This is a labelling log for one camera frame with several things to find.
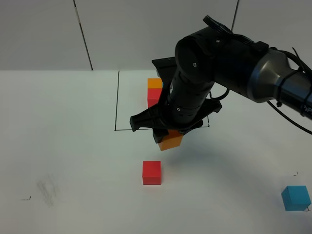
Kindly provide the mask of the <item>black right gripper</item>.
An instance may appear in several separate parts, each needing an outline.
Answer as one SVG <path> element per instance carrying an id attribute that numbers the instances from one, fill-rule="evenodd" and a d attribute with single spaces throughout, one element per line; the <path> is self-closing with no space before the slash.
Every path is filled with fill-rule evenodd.
<path id="1" fill-rule="evenodd" d="M 199 110 L 192 114 L 170 106 L 156 104 L 145 111 L 130 117 L 132 131 L 139 128 L 152 128 L 155 143 L 160 143 L 169 134 L 168 130 L 178 130 L 184 135 L 193 129 L 203 126 L 203 119 L 213 112 L 219 112 L 222 105 L 219 101 L 206 99 Z"/>

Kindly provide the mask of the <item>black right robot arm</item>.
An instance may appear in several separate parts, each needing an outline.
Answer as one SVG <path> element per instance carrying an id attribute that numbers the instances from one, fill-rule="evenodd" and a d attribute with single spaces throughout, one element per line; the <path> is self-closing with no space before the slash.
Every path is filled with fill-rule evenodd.
<path id="1" fill-rule="evenodd" d="M 156 143 L 170 130 L 186 134 L 219 112 L 214 84 L 256 103 L 276 100 L 312 116 L 312 72 L 297 56 L 230 31 L 206 27 L 181 39 L 175 56 L 153 60 L 163 82 L 157 104 L 130 118 L 133 131 L 151 128 Z"/>

